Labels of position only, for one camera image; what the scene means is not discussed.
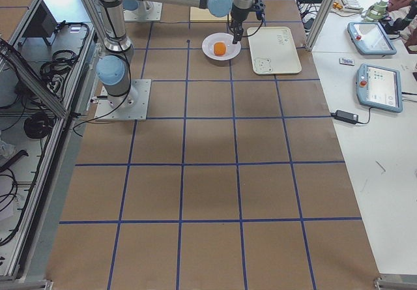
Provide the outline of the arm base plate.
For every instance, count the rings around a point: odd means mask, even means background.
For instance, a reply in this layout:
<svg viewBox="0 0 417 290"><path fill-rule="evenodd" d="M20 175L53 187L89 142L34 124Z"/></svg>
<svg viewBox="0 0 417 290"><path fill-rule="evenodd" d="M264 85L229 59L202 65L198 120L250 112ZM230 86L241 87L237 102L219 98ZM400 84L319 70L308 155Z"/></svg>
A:
<svg viewBox="0 0 417 290"><path fill-rule="evenodd" d="M106 98L98 101L94 116L98 117L98 121L144 121L147 118L151 83L150 79L132 80L127 98L108 96L102 86L100 94Z"/></svg>
<svg viewBox="0 0 417 290"><path fill-rule="evenodd" d="M161 19L162 4L152 1L124 0L126 22L158 22Z"/></svg>

